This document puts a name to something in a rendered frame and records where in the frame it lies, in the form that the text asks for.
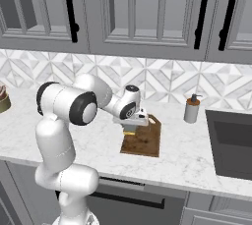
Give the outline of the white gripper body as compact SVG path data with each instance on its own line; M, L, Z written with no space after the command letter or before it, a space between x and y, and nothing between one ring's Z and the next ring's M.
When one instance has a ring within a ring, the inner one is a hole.
M125 120L121 120L119 118L113 117L112 121L116 124L121 125L131 125L131 126L148 126L149 125L149 119L148 118L129 118Z

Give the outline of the brown wooden cutting board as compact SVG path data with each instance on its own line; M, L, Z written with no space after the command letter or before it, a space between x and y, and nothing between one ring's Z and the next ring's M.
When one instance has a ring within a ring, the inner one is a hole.
M159 157L160 131L161 122L150 114L147 126L139 126L134 135L124 136L120 152Z

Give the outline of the grey soap dispenser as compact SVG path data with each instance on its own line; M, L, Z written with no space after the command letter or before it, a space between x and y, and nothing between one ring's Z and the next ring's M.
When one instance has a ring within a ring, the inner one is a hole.
M200 94L193 93L191 97L186 100L184 121L188 124L194 124L197 121L201 103L199 97Z

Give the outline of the grey dishwasher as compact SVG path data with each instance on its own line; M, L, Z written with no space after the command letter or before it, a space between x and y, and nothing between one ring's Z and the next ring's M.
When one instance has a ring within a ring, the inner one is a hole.
M89 195L85 197L87 208L99 225L179 225L186 199L182 190L104 176L99 177L95 191L154 202L165 199L165 208L158 209Z

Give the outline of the dark grey sink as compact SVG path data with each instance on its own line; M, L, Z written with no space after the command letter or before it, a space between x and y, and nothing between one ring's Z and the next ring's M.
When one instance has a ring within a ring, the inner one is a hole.
M206 110L216 174L252 181L252 114Z

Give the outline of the wide grey cupboard door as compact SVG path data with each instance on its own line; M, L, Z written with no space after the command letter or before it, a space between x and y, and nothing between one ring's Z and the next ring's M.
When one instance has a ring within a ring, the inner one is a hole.
M85 0L93 54L202 61L194 48L201 0Z

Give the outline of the grey base cupboard door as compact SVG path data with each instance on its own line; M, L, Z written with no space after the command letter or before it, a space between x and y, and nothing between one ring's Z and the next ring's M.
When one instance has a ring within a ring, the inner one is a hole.
M60 214L56 193L39 186L36 166L0 160L0 198L15 225L52 225Z
M252 225L252 201L189 193L179 225Z

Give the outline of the olive bowl with food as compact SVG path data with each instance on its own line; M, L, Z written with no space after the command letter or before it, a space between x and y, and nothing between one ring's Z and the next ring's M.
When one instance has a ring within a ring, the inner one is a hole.
M4 85L0 85L0 113L7 111L11 107L9 94Z

